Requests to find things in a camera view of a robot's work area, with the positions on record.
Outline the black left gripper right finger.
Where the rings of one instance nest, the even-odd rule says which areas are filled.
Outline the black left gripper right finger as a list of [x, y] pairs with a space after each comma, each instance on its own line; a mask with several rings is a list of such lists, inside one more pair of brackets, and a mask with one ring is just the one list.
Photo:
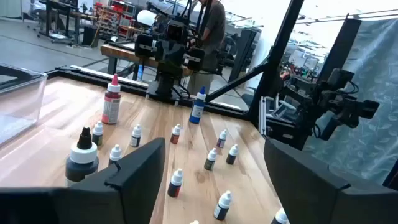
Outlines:
[[264, 160], [291, 223], [397, 224], [396, 190], [275, 139], [266, 139]]

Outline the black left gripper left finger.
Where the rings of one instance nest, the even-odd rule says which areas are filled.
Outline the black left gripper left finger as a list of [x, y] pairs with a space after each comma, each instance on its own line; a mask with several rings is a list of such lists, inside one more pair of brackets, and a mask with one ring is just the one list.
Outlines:
[[155, 138], [70, 187], [1, 189], [1, 223], [149, 223], [165, 163]]

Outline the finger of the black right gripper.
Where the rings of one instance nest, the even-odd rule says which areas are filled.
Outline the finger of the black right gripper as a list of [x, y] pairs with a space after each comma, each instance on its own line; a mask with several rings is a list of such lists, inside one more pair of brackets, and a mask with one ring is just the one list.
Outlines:
[[134, 45], [138, 57], [153, 57], [155, 55], [154, 38], [148, 34], [139, 34]]
[[200, 48], [191, 48], [183, 56], [184, 63], [190, 70], [199, 71], [203, 65], [203, 59], [205, 57], [205, 51]]

